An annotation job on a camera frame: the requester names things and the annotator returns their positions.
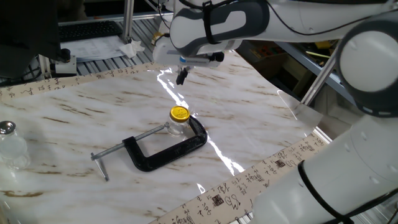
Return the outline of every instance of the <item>yellow bottle cap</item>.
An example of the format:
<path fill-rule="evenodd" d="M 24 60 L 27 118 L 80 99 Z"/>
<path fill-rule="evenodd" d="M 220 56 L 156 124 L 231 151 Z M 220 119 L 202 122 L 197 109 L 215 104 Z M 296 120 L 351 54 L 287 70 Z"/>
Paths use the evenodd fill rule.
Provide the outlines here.
<path fill-rule="evenodd" d="M 189 116 L 189 110 L 183 106 L 173 106 L 170 110 L 170 118 L 176 122 L 186 122 Z"/>

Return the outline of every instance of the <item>metal pole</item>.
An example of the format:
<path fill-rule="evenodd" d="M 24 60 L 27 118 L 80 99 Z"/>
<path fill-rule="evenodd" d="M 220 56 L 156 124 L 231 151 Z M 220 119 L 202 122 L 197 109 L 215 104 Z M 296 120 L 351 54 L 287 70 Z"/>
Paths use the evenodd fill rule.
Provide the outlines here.
<path fill-rule="evenodd" d="M 157 9 L 152 3 L 150 3 L 149 0 L 145 0 L 145 2 L 146 2 L 151 8 L 153 8 L 155 12 L 158 12 L 158 9 Z"/>
<path fill-rule="evenodd" d="M 104 177 L 105 181 L 108 181 L 108 180 L 109 180 L 109 177 L 108 177 L 108 175 L 106 174 L 106 172 L 102 169 L 101 164 L 98 162 L 97 159 L 95 159 L 94 161 L 95 161 L 95 163 L 97 164 L 99 170 L 101 171 L 102 176 Z"/>
<path fill-rule="evenodd" d="M 124 23 L 123 23 L 123 41 L 125 44 L 132 41 L 132 13 L 134 10 L 134 0 L 124 0 Z"/>
<path fill-rule="evenodd" d="M 43 55 L 39 55 L 39 65 L 42 71 L 42 75 L 44 78 L 51 78 L 50 71 L 50 59 L 48 57 L 44 57 Z"/>
<path fill-rule="evenodd" d="M 323 86 L 323 84 L 328 79 L 329 75 L 333 72 L 333 69 L 335 68 L 335 65 L 336 65 L 337 48 L 332 53 L 329 60 L 326 62 L 325 66 L 322 68 L 321 72 L 318 74 L 318 77 L 315 79 L 314 83 L 312 83 L 312 86 L 310 87 L 310 89 L 307 91 L 307 93 L 303 97 L 303 100 L 301 101 L 302 104 L 308 106 L 313 101 L 313 99 L 315 98 L 315 96 L 318 94 L 319 90 Z"/>
<path fill-rule="evenodd" d="M 147 137 L 147 136 L 149 136 L 151 134 L 154 134 L 154 133 L 156 133 L 156 132 L 158 132 L 160 130 L 163 130 L 164 128 L 168 128 L 169 126 L 170 126 L 169 123 L 166 122 L 165 124 L 160 125 L 159 127 L 156 127 L 154 129 L 151 129 L 151 130 L 149 130 L 149 131 L 147 131 L 145 133 L 142 133 L 142 134 L 140 134 L 140 135 L 138 135 L 137 137 L 134 137 L 134 138 L 136 139 L 136 141 L 138 141 L 138 140 L 143 139 L 143 138 L 145 138 L 145 137 Z M 116 146 L 113 146 L 112 148 L 109 148 L 109 149 L 107 149 L 107 150 L 105 150 L 103 152 L 100 152 L 97 155 L 91 155 L 91 160 L 95 161 L 96 159 L 99 159 L 99 158 L 101 158 L 103 156 L 106 156 L 109 153 L 114 152 L 114 151 L 116 151 L 118 149 L 121 149 L 123 147 L 124 147 L 124 143 L 121 143 L 121 144 L 118 144 Z"/>

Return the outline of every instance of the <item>workbench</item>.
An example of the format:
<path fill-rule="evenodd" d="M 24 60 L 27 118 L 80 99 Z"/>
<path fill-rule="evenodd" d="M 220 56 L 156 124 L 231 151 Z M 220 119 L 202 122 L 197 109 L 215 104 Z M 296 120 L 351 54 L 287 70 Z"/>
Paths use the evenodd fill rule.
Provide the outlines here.
<path fill-rule="evenodd" d="M 0 164 L 0 199 L 21 223 L 149 223 L 301 140 L 321 118 L 234 52 L 216 69 L 194 68 L 183 86 L 176 74 L 134 72 L 0 103 L 32 159 L 15 173 Z M 204 125 L 207 143 L 152 172 L 120 149 L 102 159 L 105 182 L 90 153 L 164 123 L 175 105 Z M 153 154 L 181 140 L 161 131 L 139 143 Z"/>

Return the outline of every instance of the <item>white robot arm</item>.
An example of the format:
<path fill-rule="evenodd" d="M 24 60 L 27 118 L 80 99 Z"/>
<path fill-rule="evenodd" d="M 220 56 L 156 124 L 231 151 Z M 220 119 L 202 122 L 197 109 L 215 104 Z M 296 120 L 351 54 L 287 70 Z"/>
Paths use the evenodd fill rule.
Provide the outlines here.
<path fill-rule="evenodd" d="M 244 39 L 340 39 L 365 19 L 391 11 L 395 0 L 175 0 L 166 5 L 174 18 L 168 36 L 156 42 L 154 60 L 216 67 L 222 57 L 213 53 L 236 49 Z"/>
<path fill-rule="evenodd" d="M 156 44 L 154 58 L 160 63 L 217 66 L 222 57 L 213 53 L 236 48 L 243 39 L 342 39 L 337 69 L 356 106 L 367 115 L 260 194 L 250 224 L 352 223 L 353 211 L 398 192 L 395 4 L 390 0 L 231 0 L 205 10 L 183 8 L 175 14 L 170 35 Z M 178 3 L 174 8 L 180 9 Z M 174 58 L 160 57 L 172 53 Z"/>

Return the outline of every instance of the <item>small glass jar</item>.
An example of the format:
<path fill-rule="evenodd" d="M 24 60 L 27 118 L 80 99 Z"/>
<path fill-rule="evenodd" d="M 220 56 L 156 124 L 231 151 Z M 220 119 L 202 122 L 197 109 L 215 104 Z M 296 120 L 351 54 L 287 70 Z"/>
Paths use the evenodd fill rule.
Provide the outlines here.
<path fill-rule="evenodd" d="M 30 164 L 26 141 L 12 121 L 0 122 L 0 156 L 13 171 L 25 169 Z"/>
<path fill-rule="evenodd" d="M 185 128 L 188 128 L 189 110 L 183 106 L 174 106 L 170 110 L 170 125 L 167 131 L 173 136 L 181 136 Z"/>

